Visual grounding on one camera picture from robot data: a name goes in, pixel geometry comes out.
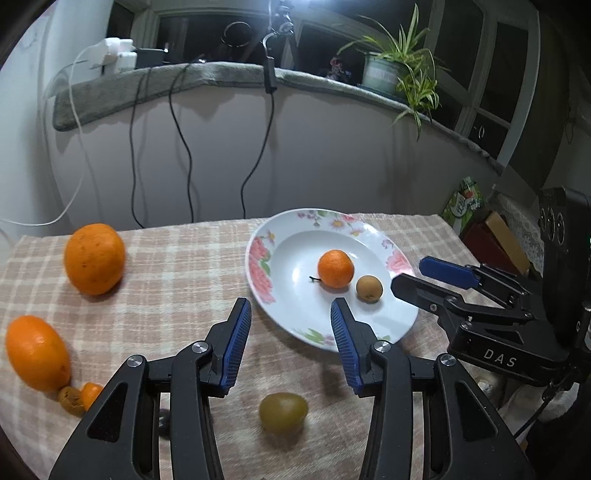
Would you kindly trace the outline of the dark grape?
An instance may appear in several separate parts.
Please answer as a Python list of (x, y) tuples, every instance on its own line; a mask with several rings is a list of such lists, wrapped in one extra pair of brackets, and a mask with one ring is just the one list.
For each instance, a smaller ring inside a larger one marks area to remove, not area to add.
[(158, 414), (158, 435), (165, 439), (170, 439), (170, 410), (161, 408)]

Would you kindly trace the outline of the stemmed mandarin orange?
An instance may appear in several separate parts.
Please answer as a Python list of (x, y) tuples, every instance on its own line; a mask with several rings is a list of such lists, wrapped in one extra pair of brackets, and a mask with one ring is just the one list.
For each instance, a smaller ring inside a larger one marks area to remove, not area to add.
[(355, 275), (355, 265), (349, 255), (342, 250), (329, 250), (318, 259), (318, 274), (311, 276), (312, 282), (339, 290), (349, 286)]

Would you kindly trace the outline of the green plum fruit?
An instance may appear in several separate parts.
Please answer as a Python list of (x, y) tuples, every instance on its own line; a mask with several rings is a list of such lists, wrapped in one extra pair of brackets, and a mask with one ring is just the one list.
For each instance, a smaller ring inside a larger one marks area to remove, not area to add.
[(267, 395), (259, 404), (260, 424), (273, 435), (297, 433), (304, 426), (307, 415), (307, 400), (290, 392)]

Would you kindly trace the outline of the large round spotted orange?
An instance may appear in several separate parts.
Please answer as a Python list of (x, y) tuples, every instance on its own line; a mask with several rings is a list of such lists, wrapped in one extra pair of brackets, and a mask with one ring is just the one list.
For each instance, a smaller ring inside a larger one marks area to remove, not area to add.
[(64, 249), (66, 275), (81, 294), (109, 292), (123, 277), (125, 245), (109, 225), (95, 223), (76, 230)]

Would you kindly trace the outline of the white power adapter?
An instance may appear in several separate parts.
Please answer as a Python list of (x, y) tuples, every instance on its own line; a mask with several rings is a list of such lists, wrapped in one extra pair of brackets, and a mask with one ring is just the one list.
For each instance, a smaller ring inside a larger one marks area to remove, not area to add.
[(132, 71), (137, 62), (133, 40), (105, 38), (89, 48), (87, 62), (91, 69), (104, 68), (106, 75)]

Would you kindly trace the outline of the spider plant in pot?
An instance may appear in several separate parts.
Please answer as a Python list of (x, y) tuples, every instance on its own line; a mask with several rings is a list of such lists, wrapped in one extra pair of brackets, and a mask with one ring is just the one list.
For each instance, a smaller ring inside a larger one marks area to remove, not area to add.
[(339, 57), (349, 49), (362, 53), (365, 64), (360, 88), (401, 102), (402, 110), (393, 122), (411, 119), (420, 138), (423, 124), (431, 123), (433, 113), (440, 108), (438, 73), (447, 69), (425, 44), (430, 30), (420, 26), (420, 7), (413, 6), (410, 21), (396, 32), (370, 16), (360, 18), (377, 28), (377, 34), (360, 35), (342, 45), (335, 55)]

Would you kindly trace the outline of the brown longan fruit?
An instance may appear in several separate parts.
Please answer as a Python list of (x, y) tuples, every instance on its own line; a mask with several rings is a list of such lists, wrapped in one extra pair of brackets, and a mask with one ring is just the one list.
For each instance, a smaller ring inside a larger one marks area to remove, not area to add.
[(85, 413), (81, 392), (72, 386), (64, 386), (60, 389), (58, 392), (58, 402), (71, 415), (82, 417)]

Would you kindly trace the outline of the floral white plate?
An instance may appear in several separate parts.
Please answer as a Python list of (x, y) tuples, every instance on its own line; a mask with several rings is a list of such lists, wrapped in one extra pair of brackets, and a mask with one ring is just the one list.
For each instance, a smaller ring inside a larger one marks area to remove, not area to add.
[(247, 282), (260, 308), (291, 336), (327, 351), (335, 350), (329, 307), (338, 297), (378, 338), (401, 340), (418, 309), (397, 299), (391, 282), (413, 272), (385, 233), (332, 210), (276, 214), (252, 233), (245, 249)]

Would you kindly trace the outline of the black light tripod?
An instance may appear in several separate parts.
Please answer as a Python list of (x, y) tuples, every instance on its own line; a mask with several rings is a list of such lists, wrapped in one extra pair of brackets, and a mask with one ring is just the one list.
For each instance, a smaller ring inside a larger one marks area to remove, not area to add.
[(280, 0), (273, 5), (273, 1), (267, 1), (267, 32), (262, 39), (263, 51), (266, 57), (271, 57), (269, 43), (274, 38), (286, 38), (290, 47), (293, 66), (297, 70), (301, 67), (301, 58), (297, 49), (296, 26), (291, 18), (291, 10), (294, 9), (294, 2)]

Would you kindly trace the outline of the green juice carton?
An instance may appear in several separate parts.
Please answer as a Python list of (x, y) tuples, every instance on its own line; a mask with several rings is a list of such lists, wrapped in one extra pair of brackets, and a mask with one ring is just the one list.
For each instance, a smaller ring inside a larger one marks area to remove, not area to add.
[(452, 194), (441, 217), (460, 235), (473, 215), (484, 205), (484, 197), (476, 181), (465, 177)]

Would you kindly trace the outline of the black power brick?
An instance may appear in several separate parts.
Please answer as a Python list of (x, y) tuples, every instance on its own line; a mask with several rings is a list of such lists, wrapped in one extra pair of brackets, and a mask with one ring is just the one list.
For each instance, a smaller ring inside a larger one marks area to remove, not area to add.
[(137, 56), (135, 63), (136, 69), (162, 66), (166, 56), (164, 50), (152, 48), (137, 48), (135, 54)]

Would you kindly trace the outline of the grey windowsill mat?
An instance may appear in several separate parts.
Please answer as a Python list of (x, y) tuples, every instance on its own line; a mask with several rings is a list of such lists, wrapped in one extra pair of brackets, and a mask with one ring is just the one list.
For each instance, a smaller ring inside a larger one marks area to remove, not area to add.
[[(308, 73), (276, 69), (281, 87), (355, 100), (385, 109), (405, 112), (406, 105), (370, 90)], [(253, 64), (212, 62), (137, 69), (65, 87), (56, 94), (52, 126), (59, 132), (79, 124), (106, 118), (132, 106), (197, 87), (263, 89), (263, 67)]]

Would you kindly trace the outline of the small mandarin orange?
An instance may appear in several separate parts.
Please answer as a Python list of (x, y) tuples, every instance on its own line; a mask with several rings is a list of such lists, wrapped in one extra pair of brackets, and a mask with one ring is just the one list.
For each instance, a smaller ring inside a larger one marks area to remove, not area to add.
[(85, 411), (88, 411), (103, 390), (103, 386), (87, 382), (80, 390), (80, 399)]

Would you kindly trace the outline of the large smooth oval orange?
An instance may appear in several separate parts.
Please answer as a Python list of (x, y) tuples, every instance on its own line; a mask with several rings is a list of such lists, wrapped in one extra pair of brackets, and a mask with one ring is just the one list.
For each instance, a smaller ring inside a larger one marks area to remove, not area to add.
[(14, 319), (5, 337), (8, 359), (30, 388), (56, 393), (71, 379), (71, 362), (59, 334), (43, 319), (26, 315)]

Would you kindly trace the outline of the red cardboard box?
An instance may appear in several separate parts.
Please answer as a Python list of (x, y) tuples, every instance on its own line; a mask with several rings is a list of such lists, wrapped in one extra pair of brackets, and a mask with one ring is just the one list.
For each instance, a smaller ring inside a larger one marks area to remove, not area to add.
[(460, 238), (481, 264), (516, 275), (525, 275), (530, 268), (531, 262), (516, 236), (494, 210), (478, 210)]

